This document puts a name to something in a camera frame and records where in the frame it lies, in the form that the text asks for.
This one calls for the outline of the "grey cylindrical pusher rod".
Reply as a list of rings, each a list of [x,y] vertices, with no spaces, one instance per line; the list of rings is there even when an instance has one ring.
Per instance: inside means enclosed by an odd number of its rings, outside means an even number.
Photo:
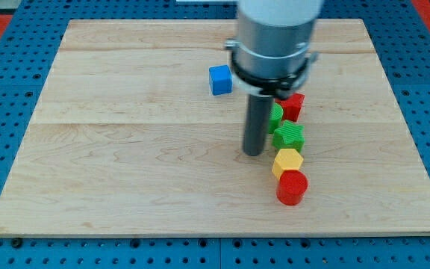
[[[249,156],[258,156],[264,150],[273,103],[271,96],[249,95],[248,97],[243,133],[243,151]]]

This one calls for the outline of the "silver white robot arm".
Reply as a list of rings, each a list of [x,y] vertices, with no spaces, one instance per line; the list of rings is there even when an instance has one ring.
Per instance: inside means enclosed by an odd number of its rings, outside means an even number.
[[[275,99],[288,99],[306,81],[316,54],[308,49],[323,0],[239,0],[237,31],[225,42],[234,85],[247,94],[243,151],[264,150]]]

